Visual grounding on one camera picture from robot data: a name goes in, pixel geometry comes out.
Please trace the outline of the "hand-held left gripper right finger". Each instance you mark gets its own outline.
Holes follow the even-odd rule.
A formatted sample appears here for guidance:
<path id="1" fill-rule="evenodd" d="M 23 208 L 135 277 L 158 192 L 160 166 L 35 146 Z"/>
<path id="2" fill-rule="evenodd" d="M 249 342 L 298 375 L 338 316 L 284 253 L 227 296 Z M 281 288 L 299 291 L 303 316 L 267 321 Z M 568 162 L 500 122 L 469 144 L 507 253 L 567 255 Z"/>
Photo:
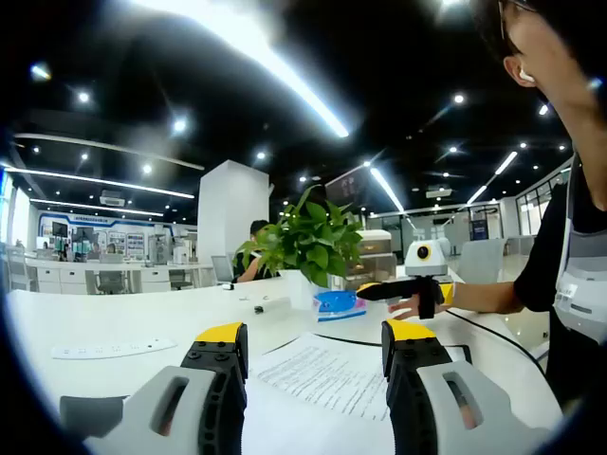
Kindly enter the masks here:
<path id="1" fill-rule="evenodd" d="M 382 365 L 396 454 L 532 454 L 550 436 L 513 412 L 508 394 L 427 327 L 382 323 Z"/>

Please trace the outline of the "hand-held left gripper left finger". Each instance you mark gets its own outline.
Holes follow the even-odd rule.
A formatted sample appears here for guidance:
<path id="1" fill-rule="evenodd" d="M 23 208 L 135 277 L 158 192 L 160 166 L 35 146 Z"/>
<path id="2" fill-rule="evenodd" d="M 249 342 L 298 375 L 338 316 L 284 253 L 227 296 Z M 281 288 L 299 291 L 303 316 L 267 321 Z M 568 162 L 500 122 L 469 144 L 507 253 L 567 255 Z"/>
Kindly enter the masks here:
<path id="1" fill-rule="evenodd" d="M 247 378 L 247 325 L 213 327 L 180 365 L 131 395 L 109 431 L 84 444 L 92 454 L 240 454 Z"/>

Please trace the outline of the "person's right hand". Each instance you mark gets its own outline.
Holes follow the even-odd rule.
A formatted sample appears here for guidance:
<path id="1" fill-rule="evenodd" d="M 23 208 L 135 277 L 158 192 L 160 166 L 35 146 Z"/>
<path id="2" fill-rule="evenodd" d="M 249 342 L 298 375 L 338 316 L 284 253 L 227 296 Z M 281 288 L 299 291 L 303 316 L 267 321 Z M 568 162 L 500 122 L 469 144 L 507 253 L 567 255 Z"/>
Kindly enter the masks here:
<path id="1" fill-rule="evenodd" d="M 388 313 L 392 315 L 393 319 L 404 320 L 413 317 L 420 316 L 420 296 L 413 294 L 407 299 L 401 299 L 397 303 L 391 303 L 388 305 Z"/>

